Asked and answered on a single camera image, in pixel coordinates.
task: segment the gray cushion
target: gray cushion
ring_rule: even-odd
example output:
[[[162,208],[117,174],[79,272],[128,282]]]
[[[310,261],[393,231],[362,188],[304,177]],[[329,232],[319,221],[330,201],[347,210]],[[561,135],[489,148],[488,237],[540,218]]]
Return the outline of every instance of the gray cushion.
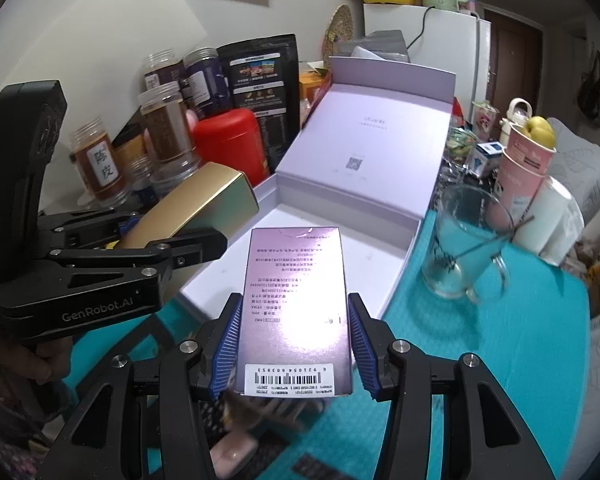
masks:
[[[548,121],[555,131],[557,153],[547,173],[574,196],[586,225],[600,210],[600,147],[578,137],[558,119]]]

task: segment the gold box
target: gold box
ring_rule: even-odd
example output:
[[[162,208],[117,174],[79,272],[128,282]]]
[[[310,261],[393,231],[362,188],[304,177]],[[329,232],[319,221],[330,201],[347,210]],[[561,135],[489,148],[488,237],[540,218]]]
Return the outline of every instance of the gold box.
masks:
[[[199,228],[216,229],[230,239],[258,210],[244,173],[208,162],[144,215],[116,248],[141,249],[152,240]],[[164,301],[175,296],[201,266],[175,269]]]

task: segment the wooden door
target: wooden door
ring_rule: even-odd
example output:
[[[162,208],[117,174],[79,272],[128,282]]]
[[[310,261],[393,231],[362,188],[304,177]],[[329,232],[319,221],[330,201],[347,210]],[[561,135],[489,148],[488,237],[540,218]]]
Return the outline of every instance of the wooden door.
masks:
[[[542,70],[542,32],[490,10],[484,11],[484,19],[491,22],[487,99],[499,111],[497,121],[506,115],[510,101],[516,97],[528,101],[535,113]]]

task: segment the pink product box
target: pink product box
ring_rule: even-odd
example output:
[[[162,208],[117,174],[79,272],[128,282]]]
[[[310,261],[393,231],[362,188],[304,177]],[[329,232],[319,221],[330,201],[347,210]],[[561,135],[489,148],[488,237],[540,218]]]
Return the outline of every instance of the pink product box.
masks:
[[[245,290],[254,228],[338,227],[346,290],[375,318],[389,305],[438,176],[455,76],[350,57],[332,57],[331,75],[276,173],[254,189],[259,213],[177,295],[200,320]]]
[[[337,227],[251,231],[235,391],[349,395],[351,348]]]

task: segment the white refrigerator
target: white refrigerator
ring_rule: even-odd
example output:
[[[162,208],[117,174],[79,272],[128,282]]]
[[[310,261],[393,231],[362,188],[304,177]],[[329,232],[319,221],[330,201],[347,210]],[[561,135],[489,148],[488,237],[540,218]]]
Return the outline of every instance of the white refrigerator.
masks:
[[[365,33],[401,30],[406,44],[422,31],[426,7],[365,4]],[[471,122],[472,102],[484,101],[489,81],[491,23],[475,16],[431,9],[424,33],[409,49],[411,62],[456,74],[456,92],[464,118]]]

